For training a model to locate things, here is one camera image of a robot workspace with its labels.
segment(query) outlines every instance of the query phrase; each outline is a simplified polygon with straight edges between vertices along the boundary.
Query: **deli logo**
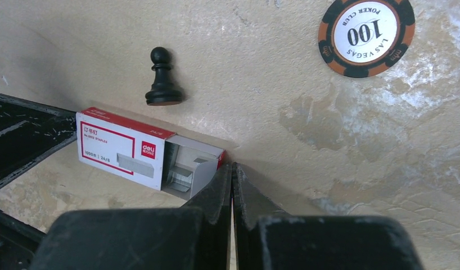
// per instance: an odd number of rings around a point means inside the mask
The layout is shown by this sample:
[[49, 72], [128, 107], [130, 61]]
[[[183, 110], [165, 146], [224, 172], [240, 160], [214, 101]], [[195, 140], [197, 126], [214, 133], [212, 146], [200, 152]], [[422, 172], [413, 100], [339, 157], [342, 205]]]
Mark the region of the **deli logo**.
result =
[[155, 159], [155, 145], [142, 141], [141, 155]]

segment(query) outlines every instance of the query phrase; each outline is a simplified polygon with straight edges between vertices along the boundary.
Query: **box label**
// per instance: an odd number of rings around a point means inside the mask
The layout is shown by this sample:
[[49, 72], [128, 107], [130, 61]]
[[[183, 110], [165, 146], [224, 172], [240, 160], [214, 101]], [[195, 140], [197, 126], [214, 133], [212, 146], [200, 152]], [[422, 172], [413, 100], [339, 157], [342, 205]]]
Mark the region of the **box label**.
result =
[[136, 139], [133, 137], [81, 121], [81, 142], [83, 158], [134, 175], [132, 171], [119, 167], [116, 154], [134, 158]]
[[141, 155], [155, 159], [155, 148], [153, 143], [142, 141]]

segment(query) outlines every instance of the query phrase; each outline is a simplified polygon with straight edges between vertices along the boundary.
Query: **casino chip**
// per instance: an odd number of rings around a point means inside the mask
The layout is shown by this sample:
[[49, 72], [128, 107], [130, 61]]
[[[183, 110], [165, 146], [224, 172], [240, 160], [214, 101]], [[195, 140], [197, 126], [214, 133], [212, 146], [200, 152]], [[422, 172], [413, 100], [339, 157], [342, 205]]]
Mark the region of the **casino chip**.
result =
[[336, 0], [319, 27], [319, 51], [335, 72], [370, 77], [400, 60], [415, 29], [409, 0]]

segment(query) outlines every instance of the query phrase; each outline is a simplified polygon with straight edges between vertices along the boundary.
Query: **staple box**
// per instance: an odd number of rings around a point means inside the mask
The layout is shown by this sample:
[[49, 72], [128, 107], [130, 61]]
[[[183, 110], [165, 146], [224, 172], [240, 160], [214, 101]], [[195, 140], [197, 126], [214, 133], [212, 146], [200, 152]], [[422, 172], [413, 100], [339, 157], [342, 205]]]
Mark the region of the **staple box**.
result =
[[224, 150], [95, 107], [76, 113], [79, 160], [185, 200], [213, 178]]

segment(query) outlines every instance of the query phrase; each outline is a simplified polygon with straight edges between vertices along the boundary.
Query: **stain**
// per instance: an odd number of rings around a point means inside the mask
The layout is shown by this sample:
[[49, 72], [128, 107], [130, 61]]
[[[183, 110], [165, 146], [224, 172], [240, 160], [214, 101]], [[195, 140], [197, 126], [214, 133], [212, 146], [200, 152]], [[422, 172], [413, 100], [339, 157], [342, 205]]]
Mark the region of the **stain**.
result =
[[239, 12], [239, 10], [238, 10], [238, 6], [235, 7], [235, 8], [233, 9], [233, 13], [240, 19], [240, 21], [241, 21], [245, 26], [250, 26], [250, 25], [251, 25], [251, 22], [249, 22], [247, 18], [243, 17], [243, 16], [240, 14], [240, 12]]
[[426, 97], [443, 100], [460, 95], [460, 8], [440, 10], [442, 6], [434, 3], [426, 5], [419, 19], [425, 23], [417, 23], [412, 42], [420, 46], [409, 48], [402, 66], [389, 69], [383, 79], [394, 86], [407, 84], [410, 91], [426, 89]]
[[257, 94], [261, 94], [261, 89], [260, 87], [254, 87], [251, 89], [253, 92], [257, 93]]
[[429, 150], [417, 169], [429, 174], [423, 181], [431, 187], [460, 185], [460, 144]]
[[411, 85], [405, 82], [402, 78], [397, 78], [391, 82], [389, 91], [396, 95], [402, 95], [411, 90]]
[[56, 198], [63, 201], [66, 204], [73, 204], [73, 198], [71, 197], [71, 194], [67, 192], [57, 192]]
[[59, 174], [38, 166], [29, 171], [29, 175], [33, 174], [33, 180], [26, 184], [17, 179], [0, 190], [0, 208], [44, 231], [54, 221], [60, 201], [54, 192]]
[[[265, 2], [267, 3], [267, 6], [270, 5], [270, 0], [265, 0]], [[273, 0], [273, 4], [276, 8], [280, 8], [281, 7], [281, 0]]]
[[116, 197], [112, 197], [107, 202], [107, 206], [109, 206], [109, 208], [111, 209], [122, 208], [124, 206], [124, 203], [118, 201]]
[[312, 200], [312, 204], [320, 207], [324, 212], [330, 215], [348, 215], [356, 207], [362, 205], [362, 203], [351, 204], [351, 203], [335, 203], [329, 197], [319, 198]]
[[353, 165], [361, 165], [361, 163], [366, 160], [366, 157], [354, 147], [348, 148], [346, 156]]
[[392, 200], [402, 188], [420, 182], [420, 179], [416, 177], [419, 174], [411, 174], [410, 172], [410, 168], [397, 168], [385, 175], [383, 179], [365, 185], [358, 182], [344, 183], [335, 179], [326, 198], [328, 199], [325, 202], [327, 205], [323, 206], [325, 208], [350, 210], [354, 208], [348, 208], [348, 205], [370, 204], [376, 199]]
[[279, 122], [300, 141], [314, 145], [317, 149], [341, 149], [342, 118], [339, 112], [330, 109], [333, 92], [321, 101], [311, 97], [293, 100], [280, 110]]
[[20, 26], [30, 30], [31, 32], [35, 33], [39, 38], [42, 38], [44, 41], [48, 42], [49, 44], [53, 45], [55, 48], [57, 48], [59, 51], [63, 52], [64, 50], [60, 48], [57, 44], [55, 44], [52, 40], [49, 38], [45, 37], [42, 33], [30, 28], [26, 24], [20, 23]]
[[343, 140], [355, 148], [353, 151], [359, 151], [353, 156], [363, 155], [369, 162], [378, 161], [407, 138], [404, 127], [379, 110], [377, 102], [371, 100], [374, 95], [376, 93], [367, 89], [359, 93], [343, 89], [335, 101], [344, 120]]

